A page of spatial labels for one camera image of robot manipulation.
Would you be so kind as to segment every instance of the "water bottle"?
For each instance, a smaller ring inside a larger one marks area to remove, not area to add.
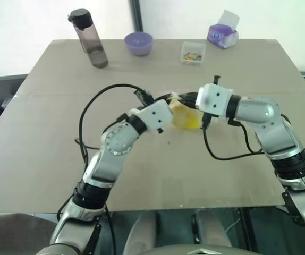
[[[97,68],[104,68],[108,58],[99,39],[91,14],[86,9],[77,9],[71,12],[68,20],[72,22],[83,50],[88,54],[91,63]]]

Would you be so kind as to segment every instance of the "black bottle cap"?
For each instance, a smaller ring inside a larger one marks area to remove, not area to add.
[[[68,20],[79,29],[88,28],[93,24],[91,13],[86,9],[77,9],[72,11]]]

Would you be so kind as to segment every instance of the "clear plastic box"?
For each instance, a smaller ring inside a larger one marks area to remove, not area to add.
[[[200,65],[205,58],[206,45],[185,41],[182,44],[180,60],[185,65]]]

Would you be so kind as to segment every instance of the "purple tissue box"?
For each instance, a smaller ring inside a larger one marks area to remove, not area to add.
[[[216,46],[226,49],[232,47],[238,41],[239,34],[227,25],[216,24],[209,27],[207,40]]]

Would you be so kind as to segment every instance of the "yellow sponge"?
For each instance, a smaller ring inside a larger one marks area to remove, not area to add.
[[[200,128],[201,113],[189,108],[178,101],[170,103],[170,110],[173,113],[172,123],[182,129]]]

